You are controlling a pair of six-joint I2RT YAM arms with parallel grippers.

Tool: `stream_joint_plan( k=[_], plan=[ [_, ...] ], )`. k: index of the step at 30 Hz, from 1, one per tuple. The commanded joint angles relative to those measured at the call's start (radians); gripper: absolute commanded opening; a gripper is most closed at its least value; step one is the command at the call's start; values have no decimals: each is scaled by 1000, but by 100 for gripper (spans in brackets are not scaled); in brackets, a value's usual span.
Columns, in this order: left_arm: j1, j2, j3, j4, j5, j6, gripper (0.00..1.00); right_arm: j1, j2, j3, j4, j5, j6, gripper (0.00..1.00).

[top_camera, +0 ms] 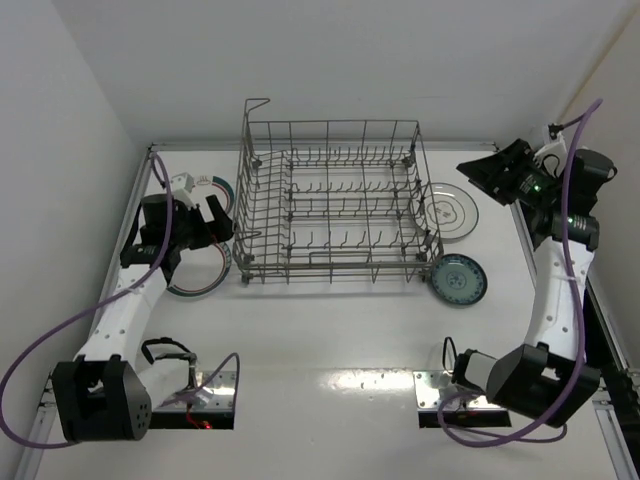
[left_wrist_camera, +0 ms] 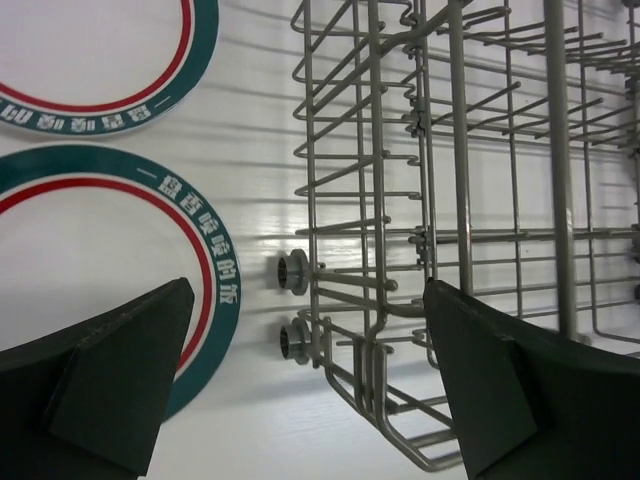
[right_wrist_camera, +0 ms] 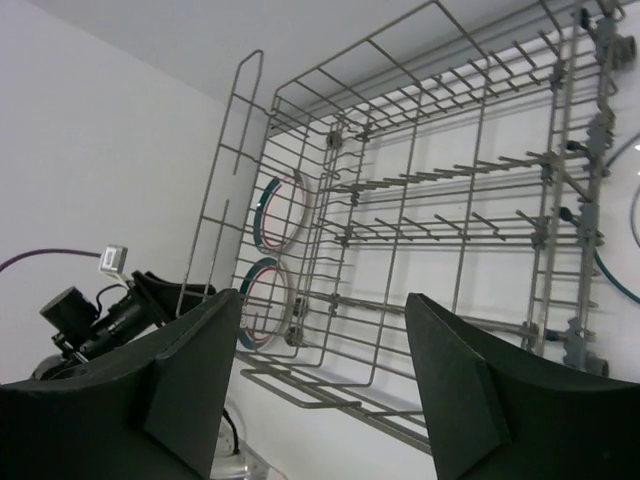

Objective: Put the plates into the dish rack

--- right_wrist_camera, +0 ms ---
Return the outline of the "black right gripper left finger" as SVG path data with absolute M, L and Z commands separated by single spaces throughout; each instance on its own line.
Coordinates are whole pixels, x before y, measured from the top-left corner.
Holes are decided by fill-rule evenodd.
M 225 289 L 55 379 L 2 385 L 2 478 L 209 478 L 241 313 Z

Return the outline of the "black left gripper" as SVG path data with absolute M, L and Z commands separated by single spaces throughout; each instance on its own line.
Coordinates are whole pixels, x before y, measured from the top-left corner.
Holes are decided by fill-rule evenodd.
M 135 271 L 125 295 L 106 308 L 75 287 L 57 295 L 40 314 L 57 333 L 53 343 L 70 363 L 97 358 L 133 340 L 150 326 L 162 327 L 216 294 L 208 284 L 173 283 L 152 272 Z

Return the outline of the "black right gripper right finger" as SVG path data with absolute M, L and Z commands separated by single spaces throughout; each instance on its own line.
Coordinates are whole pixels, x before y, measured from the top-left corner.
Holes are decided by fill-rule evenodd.
M 421 293 L 405 323 L 438 478 L 638 478 L 638 384 L 531 354 Z

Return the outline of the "teal red rimmed plate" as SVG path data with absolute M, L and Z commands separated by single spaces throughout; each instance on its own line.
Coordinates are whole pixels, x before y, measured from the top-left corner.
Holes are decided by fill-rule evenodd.
M 283 251 L 306 221 L 309 198 L 305 178 L 298 170 L 274 176 L 259 193 L 251 221 L 254 246 L 266 254 Z
M 276 340 L 289 318 L 291 306 L 289 276 L 273 257 L 256 261 L 244 276 L 242 297 L 241 346 L 257 351 Z

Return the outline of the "white plate with dark outline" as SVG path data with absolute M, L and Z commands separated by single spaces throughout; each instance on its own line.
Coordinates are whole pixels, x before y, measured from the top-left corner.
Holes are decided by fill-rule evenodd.
M 619 294 L 636 306 L 639 295 L 639 131 L 630 135 L 606 161 L 609 177 L 603 191 L 604 227 L 608 243 L 595 254 L 597 271 Z

